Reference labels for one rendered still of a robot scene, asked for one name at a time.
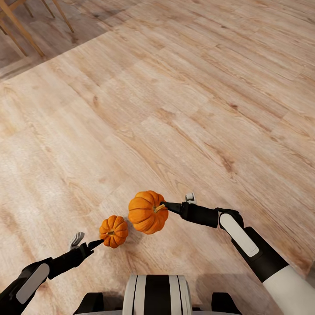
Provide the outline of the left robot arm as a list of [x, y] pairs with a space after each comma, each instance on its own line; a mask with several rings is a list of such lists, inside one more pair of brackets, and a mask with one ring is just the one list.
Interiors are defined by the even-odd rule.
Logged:
[[104, 240], [78, 244], [84, 238], [83, 232], [76, 233], [69, 242], [67, 253], [35, 262], [25, 267], [20, 276], [0, 294], [0, 315], [21, 315], [38, 287], [49, 278], [79, 266]]

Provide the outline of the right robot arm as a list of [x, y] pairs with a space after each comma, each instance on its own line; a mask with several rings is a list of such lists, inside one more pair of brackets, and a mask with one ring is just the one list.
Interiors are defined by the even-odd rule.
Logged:
[[199, 206], [194, 192], [186, 194], [185, 199], [183, 203], [160, 205], [188, 222], [212, 228], [219, 223], [284, 315], [315, 315], [315, 289], [252, 227], [244, 228], [238, 211]]

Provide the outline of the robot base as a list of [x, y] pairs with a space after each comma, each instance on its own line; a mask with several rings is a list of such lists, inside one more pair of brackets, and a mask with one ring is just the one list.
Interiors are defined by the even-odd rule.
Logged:
[[[123, 308], [115, 308], [114, 311], [103, 311], [103, 294], [99, 292], [89, 292], [83, 298], [79, 308], [75, 312], [77, 315], [122, 315]], [[225, 292], [215, 292], [212, 294], [212, 311], [202, 311], [200, 308], [192, 308], [193, 315], [241, 315], [236, 308], [231, 296]]]

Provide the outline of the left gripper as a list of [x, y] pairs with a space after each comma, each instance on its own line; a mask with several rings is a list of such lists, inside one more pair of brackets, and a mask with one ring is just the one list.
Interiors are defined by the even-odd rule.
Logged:
[[63, 254], [65, 260], [65, 272], [79, 266], [92, 252], [92, 249], [103, 243], [104, 240], [91, 241], [81, 244], [77, 249]]

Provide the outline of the pumpkin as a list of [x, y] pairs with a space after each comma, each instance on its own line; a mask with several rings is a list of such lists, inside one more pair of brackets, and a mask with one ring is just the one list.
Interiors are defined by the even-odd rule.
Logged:
[[168, 219], [169, 210], [161, 202], [167, 202], [160, 194], [152, 190], [140, 192], [129, 203], [129, 221], [133, 227], [147, 235], [160, 231]]
[[128, 224], [122, 216], [112, 215], [102, 222], [99, 228], [100, 238], [104, 240], [104, 245], [113, 249], [119, 247], [129, 235]]

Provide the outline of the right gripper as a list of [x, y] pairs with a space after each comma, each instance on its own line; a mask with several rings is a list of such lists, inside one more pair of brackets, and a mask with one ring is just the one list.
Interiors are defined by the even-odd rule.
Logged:
[[160, 205], [164, 204], [169, 211], [180, 214], [182, 219], [195, 224], [205, 225], [207, 217], [207, 208], [199, 205], [190, 204], [188, 202], [183, 203], [167, 203], [161, 202]]

